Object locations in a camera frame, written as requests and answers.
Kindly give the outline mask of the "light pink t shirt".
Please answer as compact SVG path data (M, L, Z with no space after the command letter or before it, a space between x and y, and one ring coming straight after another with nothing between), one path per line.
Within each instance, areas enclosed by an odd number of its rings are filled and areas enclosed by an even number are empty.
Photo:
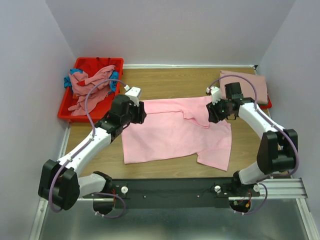
M227 171L232 129L225 120L209 122L209 96L144 101L143 124L122 132L125 164L197 155L202 165Z

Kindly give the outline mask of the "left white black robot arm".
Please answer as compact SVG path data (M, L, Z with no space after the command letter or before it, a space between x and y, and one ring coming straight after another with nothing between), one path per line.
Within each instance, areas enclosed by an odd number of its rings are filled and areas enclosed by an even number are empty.
M146 118L144 103L137 88L117 95L110 110L94 124L89 135L57 161L47 160L41 171L38 195L47 200L53 211L69 210L78 200L96 193L110 194L111 178L101 172L81 177L86 165L109 146L130 124L142 124Z

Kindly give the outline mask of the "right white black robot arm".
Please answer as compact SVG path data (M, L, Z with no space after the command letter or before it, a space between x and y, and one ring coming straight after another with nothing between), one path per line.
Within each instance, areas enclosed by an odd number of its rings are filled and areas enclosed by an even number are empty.
M206 105L209 122L216 124L233 115L245 121L260 139L256 161L233 174L230 191L241 196L267 178L295 173L300 164L297 132L274 122L259 108L256 99L244 97L240 83L225 85L225 93L223 98L220 88L214 85L206 89L211 96Z

